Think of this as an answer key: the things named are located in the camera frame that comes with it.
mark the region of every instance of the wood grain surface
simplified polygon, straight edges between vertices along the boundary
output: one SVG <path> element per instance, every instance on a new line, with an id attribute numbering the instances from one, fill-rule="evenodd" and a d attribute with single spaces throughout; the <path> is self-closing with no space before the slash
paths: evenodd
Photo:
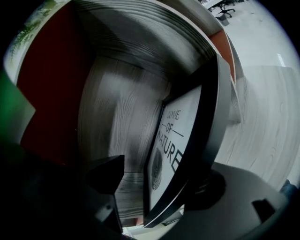
<path id="1" fill-rule="evenodd" d="M 170 83 L 128 63 L 96 57 L 83 89 L 79 149 L 91 161 L 125 155 L 125 172 L 141 172 Z"/>
<path id="2" fill-rule="evenodd" d="M 125 173 L 115 193 L 120 219 L 143 216 L 143 174 Z"/>
<path id="3" fill-rule="evenodd" d="M 182 13 L 208 37 L 223 29 L 221 23 L 200 2 L 195 0 L 159 0 Z"/>
<path id="4" fill-rule="evenodd" d="M 299 158 L 300 78 L 289 67 L 243 69 L 241 123 L 228 125 L 215 161 L 254 172 L 280 190 Z"/>
<path id="5" fill-rule="evenodd" d="M 216 54 L 209 39 L 175 10 L 153 0 L 77 0 L 96 53 L 169 81 L 194 72 Z"/>
<path id="6" fill-rule="evenodd" d="M 229 120 L 229 124 L 241 122 L 240 100 L 237 95 L 235 84 L 231 84 L 231 102 L 230 102 L 228 120 Z"/>

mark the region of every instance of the picture frame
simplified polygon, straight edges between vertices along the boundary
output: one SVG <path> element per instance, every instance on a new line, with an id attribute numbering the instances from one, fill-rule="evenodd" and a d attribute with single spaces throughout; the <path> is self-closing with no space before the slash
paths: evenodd
<path id="1" fill-rule="evenodd" d="M 150 209 L 148 165 L 164 110 L 170 103 L 197 87 L 201 87 L 200 99 L 187 146 L 169 185 L 155 206 Z M 197 69 L 187 80 L 173 83 L 171 94 L 163 100 L 144 165 L 144 227 L 154 227 L 171 216 L 195 192 L 197 182 L 209 174 L 225 133 L 230 101 L 230 68 L 218 54 Z"/>

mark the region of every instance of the office floor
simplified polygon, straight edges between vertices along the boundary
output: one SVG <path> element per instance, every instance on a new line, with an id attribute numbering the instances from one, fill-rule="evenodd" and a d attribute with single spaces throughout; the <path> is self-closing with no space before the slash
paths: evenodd
<path id="1" fill-rule="evenodd" d="M 237 80 L 243 121 L 228 126 L 216 160 L 250 170 L 277 190 L 286 179 L 299 187 L 298 55 L 278 22 L 256 1 L 226 8 L 236 10 L 224 29 L 246 78 Z"/>
<path id="2" fill-rule="evenodd" d="M 237 2 L 227 18 L 225 31 L 239 55 L 243 67 L 282 66 L 300 70 L 300 60 L 289 37 L 276 19 L 255 0 Z M 217 16 L 220 8 L 212 11 Z"/>

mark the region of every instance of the black object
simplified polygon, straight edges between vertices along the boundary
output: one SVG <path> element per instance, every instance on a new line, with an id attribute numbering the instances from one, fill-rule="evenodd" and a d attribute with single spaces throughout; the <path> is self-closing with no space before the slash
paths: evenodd
<path id="1" fill-rule="evenodd" d="M 203 210 L 213 206 L 225 192 L 225 179 L 215 170 L 199 183 L 194 195 L 185 204 L 185 210 Z"/>
<path id="2" fill-rule="evenodd" d="M 117 233 L 122 233 L 122 224 L 118 215 L 114 193 L 123 176 L 124 155 L 93 161 L 85 176 L 87 184 L 98 193 L 109 195 L 109 203 L 104 206 L 105 209 L 97 214 L 97 217 Z"/>
<path id="3" fill-rule="evenodd" d="M 222 14 L 220 17 L 216 17 L 224 26 L 227 26 L 229 24 L 225 14 Z"/>
<path id="4" fill-rule="evenodd" d="M 284 211 L 287 204 L 285 197 L 254 173 L 220 163 L 214 163 L 212 169 L 220 173 L 222 175 L 220 177 L 224 177 L 225 193 L 213 206 L 207 205 L 208 208 L 205 209 L 197 207 L 196 199 L 193 200 L 192 197 L 190 201 L 186 199 L 183 216 L 176 226 L 162 237 L 162 240 L 260 239 L 259 237 L 278 220 Z M 221 179 L 217 180 L 218 178 L 216 174 L 216 185 L 218 182 L 222 183 Z M 220 191 L 221 189 L 212 187 L 211 193 L 214 190 Z M 264 213 L 260 212 L 261 219 L 267 219 L 263 223 L 252 205 L 252 201 L 261 199 L 267 199 L 276 211 L 273 215 L 272 209 Z"/>
<path id="5" fill-rule="evenodd" d="M 275 209 L 271 206 L 267 199 L 253 201 L 254 206 L 262 223 L 268 220 L 275 213 Z"/>
<path id="6" fill-rule="evenodd" d="M 229 15 L 229 17 L 231 18 L 232 16 L 231 16 L 231 14 L 228 13 L 228 12 L 229 12 L 229 11 L 235 12 L 235 10 L 234 10 L 233 8 L 231 8 L 231 9 L 224 9 L 226 4 L 227 4 L 227 3 L 226 3 L 226 0 L 223 0 L 223 1 L 220 1 L 220 2 L 218 2 L 217 4 L 215 4 L 214 6 L 212 6 L 212 8 L 219 7 L 219 8 L 221 9 L 221 12 L 219 12 L 218 14 L 220 14 L 220 13 L 227 14 L 227 15 Z"/>

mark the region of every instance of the red panel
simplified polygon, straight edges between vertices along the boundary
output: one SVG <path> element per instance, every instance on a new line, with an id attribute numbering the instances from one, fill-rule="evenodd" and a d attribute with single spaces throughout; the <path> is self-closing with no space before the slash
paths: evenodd
<path id="1" fill-rule="evenodd" d="M 35 107 L 21 145 L 43 159 L 72 164 L 78 158 L 77 119 L 94 55 L 71 3 L 32 42 L 17 86 Z"/>
<path id="2" fill-rule="evenodd" d="M 209 37 L 209 39 L 212 41 L 212 43 L 215 45 L 215 47 L 220 52 L 222 58 L 226 62 L 228 62 L 230 66 L 230 73 L 232 76 L 233 81 L 235 82 L 235 75 L 234 75 L 234 62 L 233 62 L 233 56 L 231 53 L 231 48 L 229 41 L 226 37 L 226 33 L 224 30 L 221 30 L 220 32 L 217 32 Z"/>

